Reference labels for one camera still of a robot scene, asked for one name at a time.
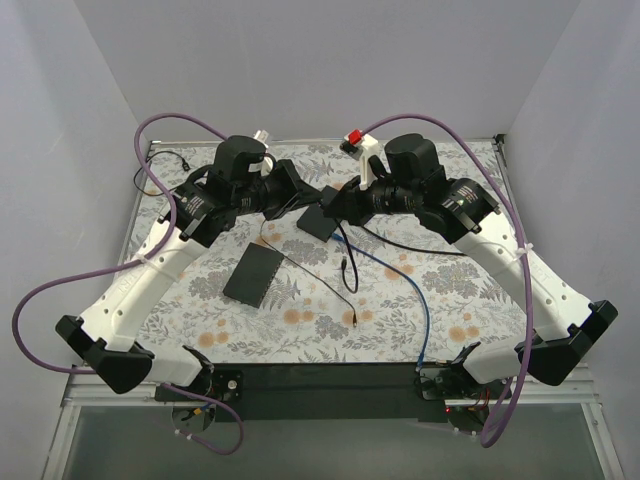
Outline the black network switch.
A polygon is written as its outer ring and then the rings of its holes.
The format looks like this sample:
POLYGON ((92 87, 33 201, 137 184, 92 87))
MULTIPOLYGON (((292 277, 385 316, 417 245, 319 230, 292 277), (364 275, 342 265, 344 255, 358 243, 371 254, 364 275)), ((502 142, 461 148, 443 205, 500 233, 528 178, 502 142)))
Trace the black network switch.
POLYGON ((281 253, 250 243, 226 283, 223 294, 244 305, 259 308, 283 259, 281 253))
POLYGON ((331 186, 325 186, 321 193, 301 193, 299 200, 303 206, 306 206, 306 210, 297 220, 297 228, 327 243, 337 226, 332 218, 324 216, 323 207, 328 205, 337 193, 338 191, 331 186))

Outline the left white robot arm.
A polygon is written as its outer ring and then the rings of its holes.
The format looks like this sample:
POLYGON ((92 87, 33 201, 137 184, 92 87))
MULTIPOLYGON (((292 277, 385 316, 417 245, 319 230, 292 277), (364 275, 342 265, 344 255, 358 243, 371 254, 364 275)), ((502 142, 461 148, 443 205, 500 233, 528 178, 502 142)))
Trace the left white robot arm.
POLYGON ((148 350, 137 334, 180 274, 231 230, 237 217, 260 213, 279 219, 321 200, 291 160, 275 160, 265 172, 270 157, 263 143, 247 136, 220 143, 212 163, 172 190, 175 208, 153 223, 136 266, 118 275, 79 316, 65 315, 57 323, 58 335, 115 393, 143 382, 206 392, 214 366, 205 355, 189 346, 148 350))

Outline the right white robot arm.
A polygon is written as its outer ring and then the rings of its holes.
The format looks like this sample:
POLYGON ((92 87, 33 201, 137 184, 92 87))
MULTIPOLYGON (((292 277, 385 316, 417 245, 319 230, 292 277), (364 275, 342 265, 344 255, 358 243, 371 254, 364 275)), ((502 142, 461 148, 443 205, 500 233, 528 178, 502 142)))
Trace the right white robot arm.
POLYGON ((519 246, 498 201, 474 180, 447 177, 436 146, 422 135, 381 144, 355 130, 340 148, 359 162, 360 173, 325 216, 362 226, 376 214, 413 214, 479 264, 521 309, 532 309, 532 347, 516 337, 472 345, 451 363, 463 378, 484 385, 525 367, 541 383, 558 386, 616 319, 610 302, 589 300, 530 247, 519 246))

